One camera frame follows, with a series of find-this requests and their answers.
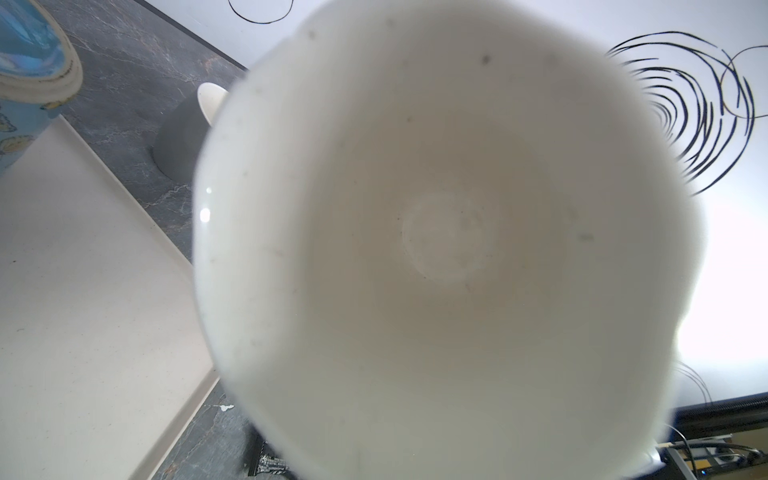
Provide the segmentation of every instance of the white ceramic vessel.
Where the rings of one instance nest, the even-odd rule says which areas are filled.
[[[308,480],[615,478],[663,422],[698,258],[650,125],[507,2],[326,6],[201,154],[227,388]]]

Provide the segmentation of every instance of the whiteboard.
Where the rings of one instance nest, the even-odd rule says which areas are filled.
[[[148,1],[235,61],[253,65],[326,0]],[[704,190],[698,197],[707,247],[679,332],[684,364],[677,405],[768,392],[768,118],[760,118],[768,114],[768,48],[752,48],[768,45],[768,2],[517,3],[600,51],[618,46],[613,53],[630,62],[625,68],[646,87],[681,156],[681,173]],[[664,31],[680,33],[623,43]],[[716,76],[707,73],[710,66]],[[687,88],[691,78],[701,83],[698,90]],[[705,118],[697,118],[698,108]]]

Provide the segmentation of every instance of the marble surface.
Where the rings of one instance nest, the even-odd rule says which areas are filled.
[[[39,1],[83,63],[83,88],[63,115],[191,260],[190,186],[165,177],[150,146],[200,83],[228,88],[243,71],[134,0]],[[214,407],[224,403],[236,407]],[[259,438],[219,384],[154,480],[244,478]]]

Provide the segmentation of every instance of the blue mug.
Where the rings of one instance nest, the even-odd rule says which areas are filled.
[[[35,0],[0,2],[0,174],[83,81],[67,35]]]

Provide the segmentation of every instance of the white backdrop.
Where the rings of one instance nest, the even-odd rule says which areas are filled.
[[[255,22],[272,22],[267,25],[244,20],[227,0],[148,1],[215,48],[250,66],[290,35],[326,0],[232,0],[240,15]],[[696,35],[712,44],[707,52],[726,59],[725,65],[719,65],[718,75],[726,71],[727,55],[732,58],[745,48],[768,45],[766,0],[520,0],[518,4],[580,35],[602,51],[638,35],[659,31]],[[671,37],[684,39],[684,35],[678,34]],[[692,48],[703,45],[697,40],[692,42],[682,41],[693,45]],[[661,48],[656,50],[659,57],[670,53],[669,45]],[[696,68],[691,64],[701,58],[677,55],[690,52],[671,48],[674,51],[669,61],[680,64],[674,64],[675,68],[683,71]],[[622,59],[632,59],[632,52],[625,52]],[[652,67],[656,60],[652,58],[642,66]],[[710,172],[716,168],[722,172],[733,163],[742,147],[743,154],[722,180],[699,195],[704,207],[708,246],[692,309],[680,329],[678,347],[681,359],[700,375],[707,389],[698,385],[701,382],[695,373],[681,366],[679,406],[702,403],[705,399],[768,392],[768,118],[754,119],[748,142],[745,130],[750,125],[750,116],[768,113],[768,48],[745,51],[734,59],[734,64],[738,68],[735,78],[742,84],[744,78],[748,79],[753,110],[744,110],[748,104],[747,89],[744,88],[743,97],[734,96],[734,84],[729,84],[727,75],[723,95],[730,93],[731,96],[725,102],[733,113],[746,118],[725,112],[715,119],[716,129],[722,118],[738,125],[728,148],[723,149]],[[703,83],[707,80],[697,78]],[[675,79],[682,81],[680,75]],[[689,108],[699,101],[695,94],[689,92],[684,97],[686,95],[684,103]],[[714,103],[716,109],[721,103]],[[715,139],[709,141],[722,144],[730,131],[728,128],[722,137],[713,135]],[[696,143],[691,137],[696,132],[686,131],[673,149],[680,153],[688,141]],[[707,152],[706,145],[699,144],[699,147],[704,149],[704,154]],[[716,148],[710,151],[717,155]],[[703,158],[706,163],[711,157],[704,154],[698,160]]]

